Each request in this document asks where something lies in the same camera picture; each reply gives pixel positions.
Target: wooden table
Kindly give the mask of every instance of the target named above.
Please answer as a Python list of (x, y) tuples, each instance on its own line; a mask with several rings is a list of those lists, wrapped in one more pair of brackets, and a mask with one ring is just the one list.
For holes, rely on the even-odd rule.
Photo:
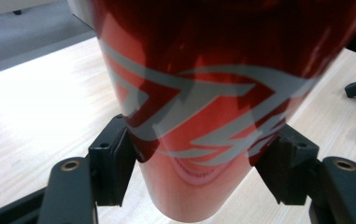
[[(344, 50), (290, 120), (320, 146), (319, 158), (356, 161), (356, 53)], [(0, 207), (47, 185), (58, 161), (85, 156), (120, 113), (95, 38), (0, 72)], [(278, 205), (256, 170), (202, 223), (309, 223), (308, 205)], [(100, 223), (176, 223), (152, 204), (136, 166), (123, 207), (99, 208)]]

